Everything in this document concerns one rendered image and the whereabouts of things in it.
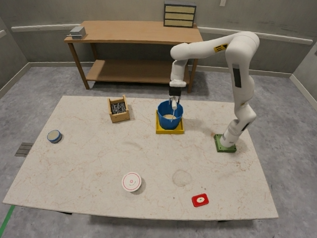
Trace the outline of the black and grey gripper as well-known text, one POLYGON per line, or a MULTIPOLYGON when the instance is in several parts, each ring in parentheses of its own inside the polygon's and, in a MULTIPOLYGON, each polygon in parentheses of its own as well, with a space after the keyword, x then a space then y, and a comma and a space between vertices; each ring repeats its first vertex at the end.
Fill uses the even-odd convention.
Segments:
POLYGON ((169 105, 171 102, 171 96, 179 96, 178 105, 181 99, 181 87, 186 86, 186 82, 184 82, 184 74, 175 75, 171 72, 170 77, 170 88, 169 88, 169 105))

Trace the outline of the wooden crate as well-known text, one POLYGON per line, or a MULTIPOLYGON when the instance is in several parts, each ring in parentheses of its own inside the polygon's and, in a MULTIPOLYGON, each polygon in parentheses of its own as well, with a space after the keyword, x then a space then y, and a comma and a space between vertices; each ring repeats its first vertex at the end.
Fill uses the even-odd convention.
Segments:
POLYGON ((123 98, 110 100, 108 101, 108 110, 112 123, 130 120, 130 115, 128 111, 128 106, 126 102, 125 95, 123 98))

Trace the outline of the small round tin with beige lid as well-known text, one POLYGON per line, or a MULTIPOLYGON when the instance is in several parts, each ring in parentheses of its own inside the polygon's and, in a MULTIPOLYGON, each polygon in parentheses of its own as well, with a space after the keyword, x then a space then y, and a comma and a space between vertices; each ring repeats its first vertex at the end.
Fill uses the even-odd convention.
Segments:
POLYGON ((47 140, 55 144, 60 142, 62 139, 62 134, 58 130, 52 130, 47 135, 47 140))

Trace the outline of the red rectangular tin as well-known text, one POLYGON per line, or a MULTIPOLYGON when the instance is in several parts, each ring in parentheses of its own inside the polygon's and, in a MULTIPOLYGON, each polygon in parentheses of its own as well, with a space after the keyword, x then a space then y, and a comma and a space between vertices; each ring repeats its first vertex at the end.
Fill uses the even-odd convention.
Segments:
POLYGON ((194 207, 199 207, 209 203, 208 197, 205 193, 192 197, 194 207))

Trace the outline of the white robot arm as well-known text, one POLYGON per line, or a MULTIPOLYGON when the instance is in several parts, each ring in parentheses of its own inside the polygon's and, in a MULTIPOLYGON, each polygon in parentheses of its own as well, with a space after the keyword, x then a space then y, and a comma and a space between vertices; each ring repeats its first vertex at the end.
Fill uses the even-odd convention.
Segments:
POLYGON ((255 33, 244 31, 210 41, 182 43, 170 51, 175 60, 172 64, 172 73, 175 75, 184 73, 188 59, 203 59, 225 52, 232 81, 234 113, 237 117, 230 122, 220 138, 221 145, 227 148, 234 146, 239 136, 257 117, 248 101, 255 91, 254 80, 249 75, 249 65, 259 44, 260 40, 255 33))

